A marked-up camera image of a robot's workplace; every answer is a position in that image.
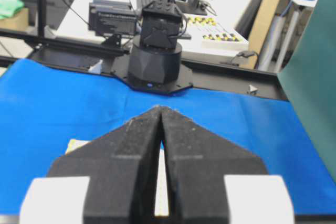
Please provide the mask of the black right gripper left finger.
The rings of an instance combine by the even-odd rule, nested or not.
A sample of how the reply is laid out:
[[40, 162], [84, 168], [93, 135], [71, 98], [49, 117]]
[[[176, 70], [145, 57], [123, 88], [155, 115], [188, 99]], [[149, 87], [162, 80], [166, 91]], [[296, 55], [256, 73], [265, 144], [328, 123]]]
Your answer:
[[84, 223], [144, 223], [154, 217], [161, 109], [57, 158], [48, 177], [89, 176]]

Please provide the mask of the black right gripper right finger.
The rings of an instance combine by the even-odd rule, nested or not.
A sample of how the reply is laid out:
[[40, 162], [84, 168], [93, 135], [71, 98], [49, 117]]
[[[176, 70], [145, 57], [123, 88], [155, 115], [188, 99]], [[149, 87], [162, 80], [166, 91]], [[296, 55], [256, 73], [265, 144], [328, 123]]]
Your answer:
[[178, 223], [228, 223], [225, 175], [267, 175], [253, 152], [175, 110], [161, 110], [172, 214]]

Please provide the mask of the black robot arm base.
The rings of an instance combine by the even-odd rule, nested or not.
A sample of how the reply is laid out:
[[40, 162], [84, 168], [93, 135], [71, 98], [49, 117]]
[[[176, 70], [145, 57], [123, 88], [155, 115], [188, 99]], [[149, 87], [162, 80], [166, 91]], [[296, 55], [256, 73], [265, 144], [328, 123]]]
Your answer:
[[142, 9], [142, 29], [129, 54], [115, 58], [111, 74], [133, 90], [170, 94], [193, 86], [193, 72], [181, 63], [178, 43], [185, 16], [173, 0]]

